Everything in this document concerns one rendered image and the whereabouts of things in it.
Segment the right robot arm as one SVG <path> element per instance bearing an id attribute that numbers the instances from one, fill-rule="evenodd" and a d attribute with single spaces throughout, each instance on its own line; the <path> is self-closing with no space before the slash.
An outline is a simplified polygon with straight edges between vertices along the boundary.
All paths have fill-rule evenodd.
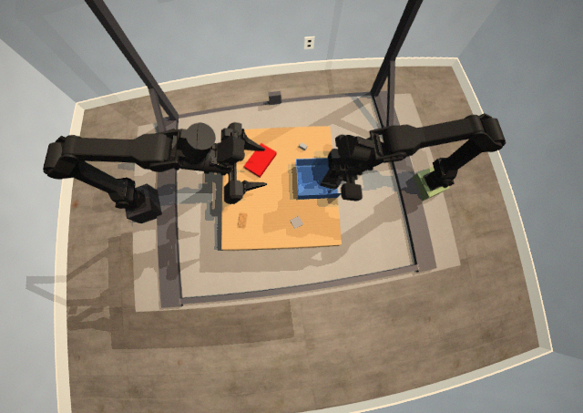
<path id="1" fill-rule="evenodd" d="M 221 142 L 215 143 L 214 130 L 201 122 L 188 129 L 143 134 L 135 139 L 60 136 L 48 145 L 43 171 L 53 179 L 75 178 L 105 191 L 116 203 L 115 208 L 133 212 L 146 205 L 144 191 L 135 190 L 135 181 L 116 179 L 86 161 L 131 162 L 156 172 L 173 168 L 202 171 L 207 154 L 214 149 L 216 158 L 211 158 L 211 163 L 231 170 L 234 163 L 244 160 L 245 141 L 239 139 L 236 129 L 224 128 L 220 137 Z"/>

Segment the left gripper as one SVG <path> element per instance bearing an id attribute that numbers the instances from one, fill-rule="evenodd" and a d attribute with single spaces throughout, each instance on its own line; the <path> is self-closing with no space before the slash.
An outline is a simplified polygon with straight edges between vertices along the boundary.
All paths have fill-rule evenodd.
<path id="1" fill-rule="evenodd" d="M 335 138 L 337 148 L 339 141 L 343 136 L 344 135 L 342 134 Z M 363 198 L 362 185 L 355 184 L 355 181 L 358 180 L 357 175 L 363 175 L 363 172 L 366 170 L 373 170 L 373 168 L 367 168 L 362 162 L 357 162 L 357 165 L 355 166 L 354 170 L 349 174 L 347 173 L 345 174 L 346 177 L 345 175 L 343 176 L 335 175 L 334 171 L 330 173 L 330 178 L 339 178 L 340 181 L 346 181 L 346 183 L 343 184 L 341 187 L 341 195 L 343 200 L 359 201 Z"/>

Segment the red rectangular block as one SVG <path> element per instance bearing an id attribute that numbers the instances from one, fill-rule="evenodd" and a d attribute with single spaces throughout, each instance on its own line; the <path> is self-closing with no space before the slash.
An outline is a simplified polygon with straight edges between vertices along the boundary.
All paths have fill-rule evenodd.
<path id="1" fill-rule="evenodd" d="M 258 177 L 261 177 L 261 175 L 266 171 L 266 169 L 269 167 L 269 165 L 277 155 L 276 151 L 270 149 L 269 147 L 263 145 L 262 143 L 260 145 L 263 148 L 265 148 L 265 151 L 262 152 L 254 151 L 254 153 L 251 155 L 249 160 L 244 165 L 244 168 L 246 170 L 252 172 Z"/>

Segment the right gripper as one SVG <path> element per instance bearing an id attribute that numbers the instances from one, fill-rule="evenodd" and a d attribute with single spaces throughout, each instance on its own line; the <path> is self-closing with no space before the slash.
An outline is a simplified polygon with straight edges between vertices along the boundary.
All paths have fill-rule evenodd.
<path id="1" fill-rule="evenodd" d="M 236 129 L 239 132 L 239 138 L 244 139 L 245 141 L 245 150 L 265 151 L 265 148 L 247 137 L 245 129 L 242 128 L 241 123 L 233 122 L 228 126 L 228 128 Z M 209 153 L 207 154 L 202 171 L 207 174 L 210 172 L 221 173 L 223 176 L 229 174 L 229 182 L 224 186 L 224 201 L 228 204 L 235 204 L 240 201 L 246 191 L 251 191 L 267 185 L 266 182 L 254 182 L 246 180 L 244 180 L 242 184 L 241 181 L 237 181 L 237 163 L 233 164 L 233 168 L 231 170 L 227 170 L 212 164 L 211 158 L 216 158 L 216 150 L 214 149 L 210 149 Z M 245 188 L 249 189 L 246 189 L 245 191 Z"/>

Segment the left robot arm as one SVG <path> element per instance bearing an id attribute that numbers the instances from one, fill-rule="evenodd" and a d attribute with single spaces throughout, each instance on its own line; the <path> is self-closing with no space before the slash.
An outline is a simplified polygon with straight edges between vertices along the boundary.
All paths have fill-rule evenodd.
<path id="1" fill-rule="evenodd" d="M 430 191 L 447 188 L 455 184 L 458 169 L 474 157 L 481 152 L 501 150 L 506 144 L 498 119 L 491 118 L 483 113 L 421 128 L 393 125 L 370 130 L 368 139 L 344 135 L 338 149 L 330 151 L 328 166 L 335 175 L 343 176 L 354 170 L 357 161 L 373 168 L 382 163 L 403 160 L 421 148 L 468 139 L 448 159 L 436 159 L 433 162 L 434 171 L 425 174 Z M 379 135 L 382 134 L 384 142 L 380 141 Z"/>

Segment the blue open tray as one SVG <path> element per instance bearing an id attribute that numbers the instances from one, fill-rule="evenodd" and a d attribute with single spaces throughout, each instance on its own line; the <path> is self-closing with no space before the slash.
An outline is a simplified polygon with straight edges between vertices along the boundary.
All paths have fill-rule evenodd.
<path id="1" fill-rule="evenodd" d="M 333 190 L 320 186 L 329 170 L 327 158 L 304 159 L 296 164 L 298 199 L 338 198 L 338 188 Z"/>

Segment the small grey flat square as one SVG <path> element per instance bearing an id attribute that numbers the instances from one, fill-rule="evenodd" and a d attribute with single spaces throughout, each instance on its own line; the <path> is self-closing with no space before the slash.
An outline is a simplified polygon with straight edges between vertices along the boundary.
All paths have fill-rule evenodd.
<path id="1" fill-rule="evenodd" d="M 300 226 L 303 225 L 300 216 L 297 216 L 297 217 L 291 219 L 291 224 L 294 227 L 294 229 L 296 229 L 296 228 L 298 228 L 298 227 L 300 227 Z"/>

